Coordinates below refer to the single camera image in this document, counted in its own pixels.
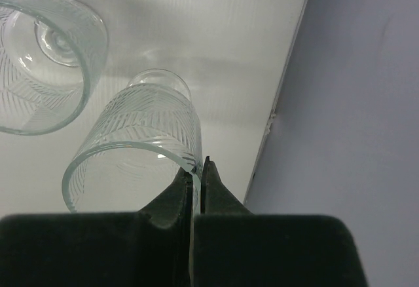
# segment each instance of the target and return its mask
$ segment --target gray floor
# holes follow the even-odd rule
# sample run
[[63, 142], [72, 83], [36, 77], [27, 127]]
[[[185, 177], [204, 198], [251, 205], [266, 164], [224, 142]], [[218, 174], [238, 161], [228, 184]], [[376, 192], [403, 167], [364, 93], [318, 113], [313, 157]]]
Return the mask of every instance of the gray floor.
[[372, 287], [419, 286], [419, 0], [309, 0], [247, 207], [329, 214]]

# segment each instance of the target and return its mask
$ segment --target clear drinking glass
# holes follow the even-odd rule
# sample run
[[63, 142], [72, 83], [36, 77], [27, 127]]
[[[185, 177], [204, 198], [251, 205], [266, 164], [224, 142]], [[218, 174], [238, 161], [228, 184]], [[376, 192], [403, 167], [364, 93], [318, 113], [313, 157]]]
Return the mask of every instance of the clear drinking glass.
[[74, 0], [0, 0], [0, 131], [37, 135], [85, 107], [107, 56], [100, 17]]
[[201, 131], [191, 93], [176, 74], [151, 69], [107, 104], [65, 171], [63, 198], [72, 212], [139, 210], [179, 167], [193, 176], [199, 210]]

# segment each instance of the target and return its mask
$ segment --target transparent glass cup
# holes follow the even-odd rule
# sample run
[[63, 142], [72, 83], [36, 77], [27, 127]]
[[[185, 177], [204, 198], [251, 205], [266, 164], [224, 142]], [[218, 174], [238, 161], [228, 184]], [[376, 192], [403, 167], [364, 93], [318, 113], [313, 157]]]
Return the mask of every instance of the transparent glass cup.
[[38, 135], [69, 124], [106, 57], [106, 28], [82, 3], [0, 0], [0, 131]]
[[193, 176], [198, 212], [202, 146], [191, 93], [176, 74], [151, 69], [107, 104], [65, 171], [63, 198], [72, 212], [136, 211], [180, 167]]

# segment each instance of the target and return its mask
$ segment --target glass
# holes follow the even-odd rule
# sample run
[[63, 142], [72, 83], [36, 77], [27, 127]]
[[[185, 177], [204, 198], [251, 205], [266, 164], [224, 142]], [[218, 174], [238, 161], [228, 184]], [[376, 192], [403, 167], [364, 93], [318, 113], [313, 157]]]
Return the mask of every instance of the glass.
[[72, 212], [136, 211], [179, 167], [193, 176], [197, 212], [202, 147], [191, 93], [176, 74], [151, 69], [107, 104], [65, 171], [63, 198]]
[[0, 131], [38, 135], [69, 124], [106, 56], [106, 28], [82, 3], [0, 0]]

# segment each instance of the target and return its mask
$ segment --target white table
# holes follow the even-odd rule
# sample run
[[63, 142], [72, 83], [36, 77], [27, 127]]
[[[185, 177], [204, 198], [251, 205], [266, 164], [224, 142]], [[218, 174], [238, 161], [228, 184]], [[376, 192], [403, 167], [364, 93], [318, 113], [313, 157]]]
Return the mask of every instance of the white table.
[[67, 127], [0, 134], [0, 216], [67, 212], [62, 174], [105, 104], [136, 73], [182, 76], [202, 122], [204, 156], [243, 200], [305, 0], [80, 0], [109, 32], [101, 81]]

